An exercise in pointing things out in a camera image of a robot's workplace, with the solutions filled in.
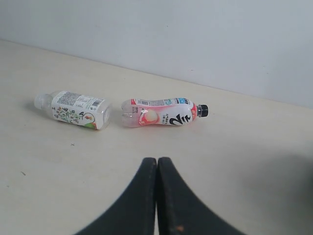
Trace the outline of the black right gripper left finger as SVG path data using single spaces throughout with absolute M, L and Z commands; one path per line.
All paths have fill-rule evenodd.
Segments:
M 157 161 L 144 158 L 119 198 L 78 235 L 153 235 Z

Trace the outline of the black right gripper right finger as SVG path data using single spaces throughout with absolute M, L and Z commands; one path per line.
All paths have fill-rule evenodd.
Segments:
M 157 219 L 160 235 L 243 234 L 196 196 L 168 157 L 157 162 Z

